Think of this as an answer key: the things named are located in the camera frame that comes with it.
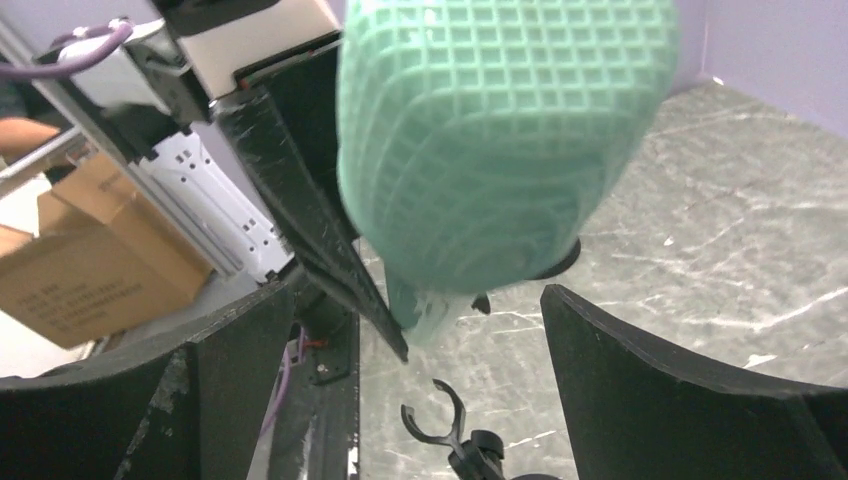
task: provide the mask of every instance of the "gray marble surface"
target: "gray marble surface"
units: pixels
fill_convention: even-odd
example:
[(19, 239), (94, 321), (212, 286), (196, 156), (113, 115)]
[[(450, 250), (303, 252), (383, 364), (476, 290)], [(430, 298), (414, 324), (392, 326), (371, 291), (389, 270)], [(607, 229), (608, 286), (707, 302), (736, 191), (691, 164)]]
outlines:
[[(848, 141), (710, 85), (668, 100), (628, 172), (556, 278), (619, 318), (718, 360), (848, 386)], [(382, 267), (363, 251), (375, 279)], [(447, 431), (441, 378), (466, 430), (507, 443), (507, 473), (577, 474), (539, 310), (544, 282), (492, 295), (402, 366), (362, 333), (361, 468), (366, 479), (452, 479), (447, 451), (412, 440)]]

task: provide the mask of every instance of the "black mount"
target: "black mount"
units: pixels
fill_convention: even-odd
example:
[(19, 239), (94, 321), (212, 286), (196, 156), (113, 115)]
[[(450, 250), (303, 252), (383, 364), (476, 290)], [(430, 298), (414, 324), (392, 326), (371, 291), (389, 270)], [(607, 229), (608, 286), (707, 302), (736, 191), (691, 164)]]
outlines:
[(351, 243), (358, 234), (338, 198), (338, 49), (302, 55), (337, 38), (318, 39), (288, 52), (286, 57), (295, 60), (285, 68), (220, 99), (215, 118), (310, 281), (361, 313), (406, 362), (408, 346), (400, 325)]
[[(433, 379), (433, 385), (437, 390), (447, 393), (453, 403), (454, 416), (451, 431), (444, 436), (425, 434), (415, 421), (415, 410), (401, 405), (400, 418), (409, 434), (421, 443), (450, 447), (452, 451), (448, 455), (448, 462), (460, 480), (507, 480), (502, 466), (505, 456), (501, 437), (488, 430), (474, 430), (469, 440), (462, 441), (462, 431), (465, 428), (465, 405), (456, 391), (447, 383)], [(543, 474), (522, 476), (519, 479), (558, 480), (557, 477)]]

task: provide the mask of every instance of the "purple wall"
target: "purple wall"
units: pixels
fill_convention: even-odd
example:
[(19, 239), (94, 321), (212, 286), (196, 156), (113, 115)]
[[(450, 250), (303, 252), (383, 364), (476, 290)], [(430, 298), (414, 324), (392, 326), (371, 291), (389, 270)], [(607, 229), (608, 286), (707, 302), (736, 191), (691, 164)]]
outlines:
[(848, 1), (710, 0), (705, 70), (848, 136)]
[(680, 59), (673, 93), (688, 90), (709, 79), (703, 74), (707, 4), (710, 0), (676, 0), (680, 19)]

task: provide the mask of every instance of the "black hook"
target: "black hook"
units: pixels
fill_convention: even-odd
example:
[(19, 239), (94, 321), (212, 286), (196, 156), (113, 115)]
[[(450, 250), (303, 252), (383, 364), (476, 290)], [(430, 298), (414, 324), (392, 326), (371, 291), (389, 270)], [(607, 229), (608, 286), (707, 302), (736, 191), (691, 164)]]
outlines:
[(459, 395), (447, 383), (434, 378), (433, 385), (436, 386), (436, 389), (447, 393), (453, 402), (454, 414), (450, 433), (444, 436), (426, 435), (415, 422), (415, 409), (406, 405), (400, 406), (400, 418), (403, 421), (403, 426), (419, 442), (451, 447), (457, 456), (463, 459), (465, 452), (462, 448), (462, 431), (465, 429), (465, 405), (462, 404)]
[(474, 302), (471, 304), (471, 308), (477, 310), (483, 315), (491, 314), (492, 303), (489, 301), (489, 296), (485, 293), (477, 295), (477, 297), (474, 299)]

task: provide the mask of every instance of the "black base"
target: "black base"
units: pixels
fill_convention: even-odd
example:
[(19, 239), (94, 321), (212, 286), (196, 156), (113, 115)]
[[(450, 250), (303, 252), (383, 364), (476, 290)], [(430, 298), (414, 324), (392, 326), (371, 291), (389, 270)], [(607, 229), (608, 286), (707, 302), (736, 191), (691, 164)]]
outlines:
[[(505, 448), (501, 437), (488, 430), (474, 430), (471, 438), (462, 441), (462, 429), (465, 425), (465, 405), (459, 395), (447, 383), (433, 379), (436, 389), (451, 397), (454, 408), (454, 418), (451, 431), (445, 436), (427, 435), (418, 428), (415, 421), (415, 411), (406, 405), (401, 405), (400, 416), (404, 427), (413, 438), (428, 445), (450, 447), (448, 455), (450, 464), (459, 480), (507, 480), (503, 473)], [(515, 480), (559, 480), (544, 474), (532, 474), (518, 477)]]
[(296, 293), (271, 282), (138, 343), (37, 378), (0, 378), (0, 478), (243, 480)]
[(568, 252), (568, 255), (561, 262), (557, 263), (553, 267), (545, 270), (544, 272), (536, 275), (530, 280), (547, 280), (549, 278), (556, 277), (562, 273), (565, 273), (566, 270), (571, 268), (577, 262), (577, 259), (580, 258), (580, 239), (578, 238), (576, 242), (574, 242), (574, 246), (571, 247), (571, 251)]
[(720, 363), (559, 285), (541, 305), (580, 480), (848, 480), (848, 389)]
[[(341, 308), (329, 297), (321, 302)], [(349, 334), (340, 338), (337, 332), (326, 343), (310, 343), (303, 365), (291, 370), (274, 426), (268, 480), (304, 474), (310, 480), (360, 478), (359, 460), (351, 454), (359, 449), (359, 317), (350, 312), (341, 316)], [(334, 372), (336, 367), (329, 362), (338, 365), (343, 353), (346, 370)]]

